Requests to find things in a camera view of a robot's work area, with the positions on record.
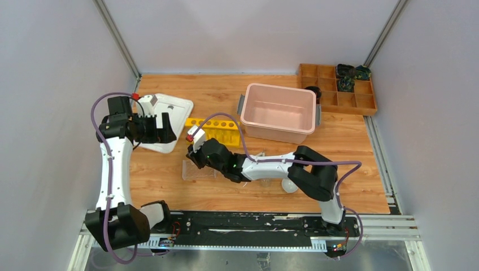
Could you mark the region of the yellow test tube rack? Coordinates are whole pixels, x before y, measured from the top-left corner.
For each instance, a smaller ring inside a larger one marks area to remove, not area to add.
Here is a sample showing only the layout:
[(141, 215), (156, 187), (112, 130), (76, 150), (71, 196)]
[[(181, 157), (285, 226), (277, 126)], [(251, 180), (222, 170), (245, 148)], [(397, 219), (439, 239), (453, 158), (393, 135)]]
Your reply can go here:
[(228, 120), (209, 120), (202, 126), (206, 132), (207, 140), (215, 138), (226, 147), (241, 147), (241, 128), (234, 122)]

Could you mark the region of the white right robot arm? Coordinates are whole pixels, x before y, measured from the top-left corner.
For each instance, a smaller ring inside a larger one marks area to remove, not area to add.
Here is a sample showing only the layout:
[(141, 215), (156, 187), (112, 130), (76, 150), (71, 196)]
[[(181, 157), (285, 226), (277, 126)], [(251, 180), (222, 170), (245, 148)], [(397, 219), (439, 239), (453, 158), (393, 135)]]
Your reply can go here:
[(210, 167), (235, 183), (260, 179), (291, 181), (309, 198), (319, 202), (324, 231), (332, 236), (345, 229), (345, 210), (338, 202), (338, 168), (307, 146), (277, 156), (233, 153), (216, 139), (199, 147), (190, 145), (186, 157), (199, 169)]

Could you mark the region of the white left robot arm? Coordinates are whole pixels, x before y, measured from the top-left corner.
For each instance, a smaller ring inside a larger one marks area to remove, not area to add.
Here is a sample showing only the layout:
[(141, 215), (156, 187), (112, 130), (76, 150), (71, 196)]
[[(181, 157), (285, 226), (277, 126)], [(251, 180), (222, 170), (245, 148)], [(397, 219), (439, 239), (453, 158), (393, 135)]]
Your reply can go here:
[(177, 137), (169, 113), (154, 113), (154, 95), (107, 95), (108, 115), (93, 122), (102, 157), (102, 177), (95, 210), (85, 226), (106, 252), (144, 243), (152, 229), (167, 233), (173, 218), (163, 200), (137, 208), (130, 195), (130, 159), (137, 144), (171, 143)]

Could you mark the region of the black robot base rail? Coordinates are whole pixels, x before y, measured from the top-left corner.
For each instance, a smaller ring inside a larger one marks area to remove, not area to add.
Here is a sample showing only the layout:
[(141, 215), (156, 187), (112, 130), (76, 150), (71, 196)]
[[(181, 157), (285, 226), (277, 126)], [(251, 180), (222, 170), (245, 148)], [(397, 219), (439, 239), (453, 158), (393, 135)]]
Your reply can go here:
[(173, 250), (322, 252), (342, 257), (363, 236), (356, 217), (327, 224), (320, 214), (261, 212), (172, 212), (165, 229), (155, 226), (139, 245), (154, 253)]

